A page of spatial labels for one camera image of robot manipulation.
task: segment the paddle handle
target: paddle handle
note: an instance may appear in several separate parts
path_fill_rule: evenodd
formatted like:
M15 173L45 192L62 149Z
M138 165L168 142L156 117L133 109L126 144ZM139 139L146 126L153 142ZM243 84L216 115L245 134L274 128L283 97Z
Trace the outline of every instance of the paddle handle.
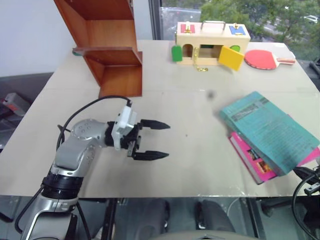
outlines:
M296 63L296 59L294 58L277 58L276 59L280 64L288 64L292 65Z

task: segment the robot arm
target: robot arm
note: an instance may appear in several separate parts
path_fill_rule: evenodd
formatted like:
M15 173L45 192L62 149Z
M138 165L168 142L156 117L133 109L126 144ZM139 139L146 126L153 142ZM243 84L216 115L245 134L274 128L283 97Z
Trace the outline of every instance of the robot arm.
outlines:
M78 204L78 193L91 163L103 147L116 150L128 149L128 156L135 160L155 160L168 156L158 151L137 152L142 127L167 129L168 125L154 120L141 120L135 124L137 114L126 105L115 121L99 122L85 119L76 123L69 138L56 151L49 173L43 178L41 188L34 196L34 204L24 230L19 228L19 220L26 208L18 216L15 227L22 233L22 240L39 238L68 239L75 231L77 216L72 211Z

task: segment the tabletop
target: tabletop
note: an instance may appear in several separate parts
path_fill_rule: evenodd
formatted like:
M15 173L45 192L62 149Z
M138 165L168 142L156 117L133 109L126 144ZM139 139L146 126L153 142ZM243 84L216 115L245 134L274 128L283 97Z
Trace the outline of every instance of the tabletop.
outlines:
M154 161L137 161L127 151L103 148L87 174L80 197L292 196L300 182L293 172L257 185L228 139L218 114L221 108L258 91L320 138L320 93L298 63L258 70L243 63L239 71L209 66L198 72L171 61L171 41L141 40L142 97L132 97L137 120L171 126L143 129L140 152L169 153ZM250 42L248 50L264 49L292 58L283 43ZM55 157L63 125L76 110L96 99L99 86L85 61L71 53L55 71L0 154L0 195L31 196ZM114 121L125 101L107 99L75 117ZM315 167L315 161L307 167Z

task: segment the book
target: book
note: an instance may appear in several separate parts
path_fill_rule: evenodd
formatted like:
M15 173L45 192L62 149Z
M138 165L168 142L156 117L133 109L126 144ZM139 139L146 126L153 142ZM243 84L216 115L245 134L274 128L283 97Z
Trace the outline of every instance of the book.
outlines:
M232 132L229 139L257 184L262 184L277 177L277 174L272 171L269 165L236 132ZM297 166L300 167L317 158L320 159L319 148L314 149Z
M223 108L220 116L278 176L289 173L320 144L256 91Z

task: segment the white wall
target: white wall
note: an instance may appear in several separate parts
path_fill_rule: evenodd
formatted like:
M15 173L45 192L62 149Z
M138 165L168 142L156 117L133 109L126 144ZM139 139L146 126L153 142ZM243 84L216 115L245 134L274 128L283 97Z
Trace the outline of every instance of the white wall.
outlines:
M138 39L152 39L148 0L134 0ZM75 47L53 0L0 0L0 77L54 72Z

